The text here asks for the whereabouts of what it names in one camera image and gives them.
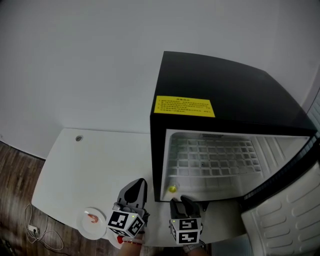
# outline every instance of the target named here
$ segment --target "mini fridge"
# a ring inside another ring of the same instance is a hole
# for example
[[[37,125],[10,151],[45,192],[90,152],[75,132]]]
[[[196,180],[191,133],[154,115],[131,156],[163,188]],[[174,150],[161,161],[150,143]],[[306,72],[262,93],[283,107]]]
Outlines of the mini fridge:
[[[185,195],[197,202],[249,202],[262,188],[274,193],[274,179],[281,177],[281,188],[292,182],[287,169],[317,129],[265,71],[165,51],[150,131],[156,201]]]

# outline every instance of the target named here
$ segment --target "shrimp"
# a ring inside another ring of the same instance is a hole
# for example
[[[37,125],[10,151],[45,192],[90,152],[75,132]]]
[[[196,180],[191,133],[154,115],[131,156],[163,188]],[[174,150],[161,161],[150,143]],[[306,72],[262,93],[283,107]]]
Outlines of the shrimp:
[[[99,220],[99,218],[98,218],[96,215],[88,214],[88,216],[93,219],[93,220],[91,221],[92,223],[97,223],[98,220]]]

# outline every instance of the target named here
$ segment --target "wooden floor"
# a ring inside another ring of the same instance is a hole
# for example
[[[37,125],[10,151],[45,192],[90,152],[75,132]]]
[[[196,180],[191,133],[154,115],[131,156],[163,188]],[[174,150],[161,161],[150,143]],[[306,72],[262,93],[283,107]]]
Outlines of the wooden floor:
[[[13,255],[62,255],[46,250],[39,242],[31,244],[26,237],[24,212],[26,206],[31,203],[44,163],[44,160],[9,148],[0,142],[0,239],[11,246]],[[40,228],[42,234],[47,215],[35,207],[33,209],[31,224]],[[50,217],[48,218],[47,230],[55,230],[59,233],[64,243],[64,249],[59,252],[70,256],[115,256],[119,251],[108,240],[88,240],[80,235],[76,229]],[[43,240],[51,247],[61,246],[58,236],[53,232],[46,234]],[[3,247],[0,246],[0,255],[6,255],[3,253]],[[143,247],[141,255],[152,256],[162,250],[157,247]]]

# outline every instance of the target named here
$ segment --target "small yellow ball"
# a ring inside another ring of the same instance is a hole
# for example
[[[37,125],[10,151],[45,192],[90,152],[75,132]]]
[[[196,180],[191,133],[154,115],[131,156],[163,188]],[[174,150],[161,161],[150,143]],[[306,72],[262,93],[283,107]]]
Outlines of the small yellow ball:
[[[171,193],[175,193],[175,192],[177,192],[177,187],[176,187],[176,186],[170,186],[170,187],[169,187],[169,191],[170,191]]]

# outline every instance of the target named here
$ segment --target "white table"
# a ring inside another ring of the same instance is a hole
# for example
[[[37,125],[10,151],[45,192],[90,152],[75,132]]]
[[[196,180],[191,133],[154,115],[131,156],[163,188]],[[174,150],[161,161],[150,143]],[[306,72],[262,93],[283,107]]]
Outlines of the white table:
[[[82,141],[76,141],[79,135]],[[108,219],[120,190],[138,178],[148,184],[145,208],[150,217],[145,244],[177,246],[168,228],[170,204],[154,200],[149,134],[63,129],[43,166],[32,204],[77,229],[80,209],[97,208]],[[206,244],[245,232],[235,200],[210,202],[201,216],[201,239]]]

